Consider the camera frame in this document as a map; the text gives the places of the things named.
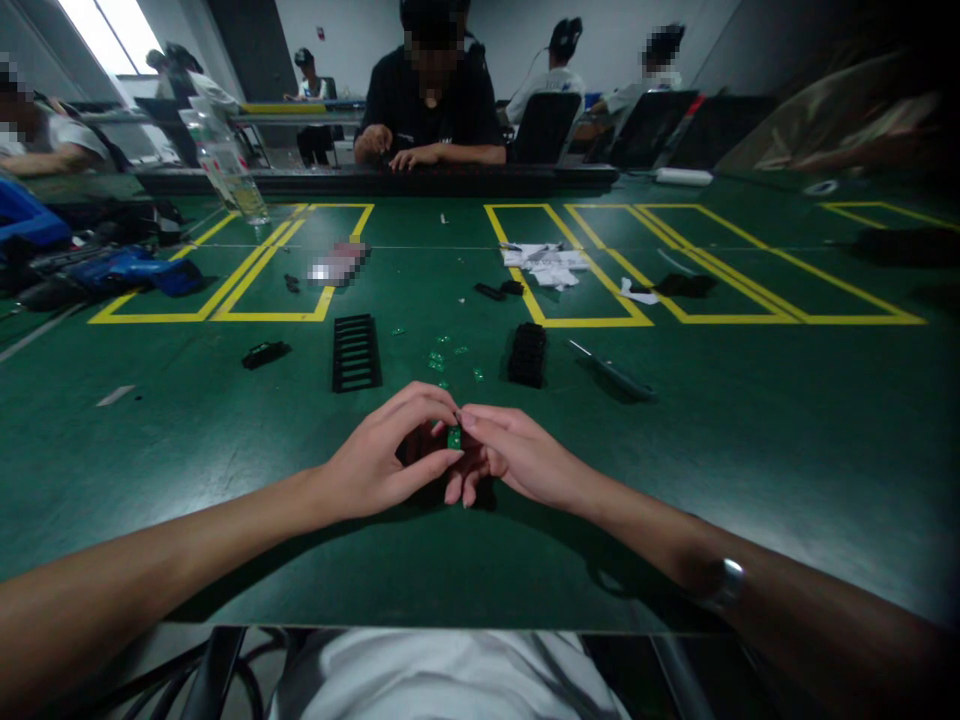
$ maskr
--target black hat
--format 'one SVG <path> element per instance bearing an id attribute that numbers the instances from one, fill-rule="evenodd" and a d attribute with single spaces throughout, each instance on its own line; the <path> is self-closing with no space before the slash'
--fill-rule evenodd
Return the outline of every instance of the black hat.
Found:
<path id="1" fill-rule="evenodd" d="M 309 65 L 312 62 L 313 53 L 306 48 L 300 48 L 297 50 L 297 54 L 293 56 L 293 64 L 297 67 L 303 67 L 304 65 Z"/>
<path id="2" fill-rule="evenodd" d="M 670 62 L 680 49 L 680 41 L 687 28 L 680 23 L 671 23 L 650 36 L 647 49 L 643 53 L 644 61 Z"/>
<path id="3" fill-rule="evenodd" d="M 576 52 L 577 42 L 582 34 L 583 22 L 580 18 L 574 18 L 573 20 L 564 18 L 553 29 L 553 37 L 550 38 L 550 52 L 556 55 L 557 59 L 566 62 Z"/>
<path id="4" fill-rule="evenodd" d="M 463 0 L 400 0 L 400 22 L 418 39 L 445 42 L 459 39 Z"/>

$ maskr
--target green electronic component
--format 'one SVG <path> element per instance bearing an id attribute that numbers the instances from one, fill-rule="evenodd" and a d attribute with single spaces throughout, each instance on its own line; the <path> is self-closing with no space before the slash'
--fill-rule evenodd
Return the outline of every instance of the green electronic component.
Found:
<path id="1" fill-rule="evenodd" d="M 454 425 L 452 428 L 447 428 L 447 447 L 451 450 L 460 449 L 460 426 Z"/>

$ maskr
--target silver watch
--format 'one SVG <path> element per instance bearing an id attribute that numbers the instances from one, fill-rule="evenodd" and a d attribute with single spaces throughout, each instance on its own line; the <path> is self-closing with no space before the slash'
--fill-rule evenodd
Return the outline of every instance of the silver watch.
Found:
<path id="1" fill-rule="evenodd" d="M 706 600 L 697 601 L 697 605 L 710 612 L 726 610 L 743 594 L 743 568 L 730 558 L 725 558 L 720 570 L 722 574 L 720 588 Z"/>

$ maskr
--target black hair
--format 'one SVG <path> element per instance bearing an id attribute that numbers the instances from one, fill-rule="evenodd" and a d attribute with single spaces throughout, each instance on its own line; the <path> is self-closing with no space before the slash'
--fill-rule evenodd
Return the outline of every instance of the black hair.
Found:
<path id="1" fill-rule="evenodd" d="M 657 65 L 666 65 L 673 60 L 680 49 L 687 28 L 681 23 L 670 23 L 650 36 L 647 49 L 643 52 L 643 61 Z"/>
<path id="2" fill-rule="evenodd" d="M 564 18 L 557 23 L 553 29 L 553 37 L 550 38 L 550 52 L 552 52 L 560 62 L 568 62 L 577 51 L 577 43 L 583 34 L 583 21 L 580 18 L 570 20 Z"/>

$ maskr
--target white shirt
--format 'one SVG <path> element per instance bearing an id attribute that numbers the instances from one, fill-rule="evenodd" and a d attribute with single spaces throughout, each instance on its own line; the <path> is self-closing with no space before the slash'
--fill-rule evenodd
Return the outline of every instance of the white shirt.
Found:
<path id="1" fill-rule="evenodd" d="M 633 107 L 646 92 L 651 90 L 680 90 L 682 86 L 683 81 L 680 73 L 672 68 L 666 68 L 651 75 L 644 73 L 639 82 L 630 83 L 625 88 L 605 96 L 603 101 L 607 104 L 607 112 L 613 115 L 624 108 L 633 110 Z"/>
<path id="2" fill-rule="evenodd" d="M 630 717 L 573 633 L 363 629 L 322 641 L 281 679 L 270 720 Z"/>
<path id="3" fill-rule="evenodd" d="M 538 75 L 517 93 L 517 96 L 507 106 L 507 119 L 513 125 L 519 125 L 523 120 L 523 113 L 527 110 L 527 103 L 536 93 L 575 92 L 583 100 L 587 86 L 573 70 L 567 67 L 554 68 L 550 72 Z"/>
<path id="4" fill-rule="evenodd" d="M 110 153 L 100 138 L 86 125 L 72 118 L 55 113 L 45 105 L 38 104 L 41 110 L 40 127 L 30 142 L 21 142 L 11 131 L 0 133 L 0 157 L 14 157 L 30 153 L 50 154 L 57 152 L 67 144 L 79 145 L 100 156 L 100 161 L 91 166 L 91 170 L 109 170 L 107 160 Z"/>

